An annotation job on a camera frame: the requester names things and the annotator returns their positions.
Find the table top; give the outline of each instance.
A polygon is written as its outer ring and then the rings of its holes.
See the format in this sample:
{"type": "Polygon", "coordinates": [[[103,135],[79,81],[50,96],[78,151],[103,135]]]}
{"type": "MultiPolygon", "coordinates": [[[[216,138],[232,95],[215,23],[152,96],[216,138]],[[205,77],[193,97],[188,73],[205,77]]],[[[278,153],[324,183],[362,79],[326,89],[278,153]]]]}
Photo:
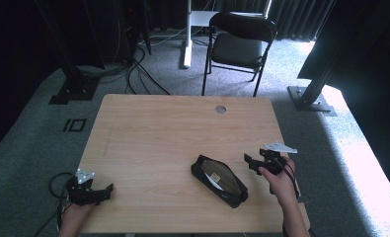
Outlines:
{"type": "Polygon", "coordinates": [[[280,232],[269,183],[244,161],[244,153],[261,159],[259,149],[276,141],[283,143],[266,98],[106,95],[79,168],[95,172],[93,190],[115,189],[82,232],[280,232]],[[231,208],[195,178],[199,154],[227,164],[248,199],[231,208]]]}

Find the round metal hole cover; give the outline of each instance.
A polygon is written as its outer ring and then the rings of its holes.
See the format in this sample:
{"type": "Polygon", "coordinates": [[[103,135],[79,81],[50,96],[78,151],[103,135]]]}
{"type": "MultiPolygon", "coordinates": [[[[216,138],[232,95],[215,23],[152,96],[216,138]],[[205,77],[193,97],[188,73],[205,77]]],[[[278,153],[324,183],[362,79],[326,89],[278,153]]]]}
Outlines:
{"type": "Polygon", "coordinates": [[[226,112],[226,108],[224,106],[217,106],[215,108],[215,110],[219,113],[219,114],[224,114],[226,112]]]}

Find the person's right hand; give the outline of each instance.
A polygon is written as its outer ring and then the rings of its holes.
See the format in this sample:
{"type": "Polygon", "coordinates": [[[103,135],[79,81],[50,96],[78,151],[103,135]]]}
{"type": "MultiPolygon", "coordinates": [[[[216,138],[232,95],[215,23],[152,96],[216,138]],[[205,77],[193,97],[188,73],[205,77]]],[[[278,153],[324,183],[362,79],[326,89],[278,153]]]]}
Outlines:
{"type": "MultiPolygon", "coordinates": [[[[293,172],[295,171],[294,162],[288,157],[283,156],[282,158],[286,161],[286,171],[293,177],[293,172]]],[[[263,167],[259,167],[259,171],[269,181],[271,189],[281,206],[290,204],[292,201],[296,202],[295,189],[286,172],[281,171],[278,175],[274,175],[263,167]]]]}

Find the chair backrest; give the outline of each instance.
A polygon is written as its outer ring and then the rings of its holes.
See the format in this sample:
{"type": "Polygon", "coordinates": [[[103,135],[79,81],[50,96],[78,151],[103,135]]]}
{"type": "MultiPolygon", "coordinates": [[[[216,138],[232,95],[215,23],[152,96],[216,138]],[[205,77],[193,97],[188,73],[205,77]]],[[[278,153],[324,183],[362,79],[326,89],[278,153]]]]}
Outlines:
{"type": "Polygon", "coordinates": [[[225,12],[216,13],[210,19],[209,27],[211,29],[217,27],[238,38],[267,43],[272,43],[277,34],[274,22],[262,16],[252,17],[225,12]]]}

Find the gray carpet floor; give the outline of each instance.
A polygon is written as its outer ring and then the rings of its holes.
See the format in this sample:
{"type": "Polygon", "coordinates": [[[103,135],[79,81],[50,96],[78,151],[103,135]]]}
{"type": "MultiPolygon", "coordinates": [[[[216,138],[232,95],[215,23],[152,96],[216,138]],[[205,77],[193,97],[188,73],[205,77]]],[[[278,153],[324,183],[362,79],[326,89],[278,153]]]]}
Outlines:
{"type": "MultiPolygon", "coordinates": [[[[153,44],[152,55],[146,54],[140,62],[149,75],[171,95],[200,95],[205,46],[194,43],[192,66],[183,69],[182,40],[153,44]]],[[[306,208],[312,232],[319,237],[390,236],[390,184],[342,93],[331,87],[323,91],[336,117],[297,111],[289,98],[287,86],[309,84],[309,80],[297,79],[297,75],[308,54],[306,48],[310,46],[308,42],[289,39],[275,41],[258,97],[271,99],[284,142],[299,151],[291,158],[297,166],[296,177],[302,194],[310,199],[306,208]]],[[[138,50],[135,59],[142,57],[138,50]]],[[[92,67],[81,68],[99,72],[92,67]]],[[[208,77],[206,96],[250,97],[255,83],[248,82],[249,77],[244,73],[214,69],[208,77]]],[[[58,93],[64,80],[61,70],[47,77],[0,143],[0,236],[34,236],[51,217],[57,199],[48,190],[49,179],[60,172],[75,173],[105,95],[132,93],[131,89],[136,94],[165,94],[144,71],[135,69],[130,73],[127,69],[103,77],[92,101],[49,105],[51,96],[58,93]],[[65,129],[69,119],[84,119],[83,130],[65,129]]],[[[54,184],[56,192],[60,191],[61,183],[54,184]]],[[[52,219],[40,236],[56,235],[52,219]]],[[[196,236],[245,235],[281,236],[262,233],[196,236]]]]}

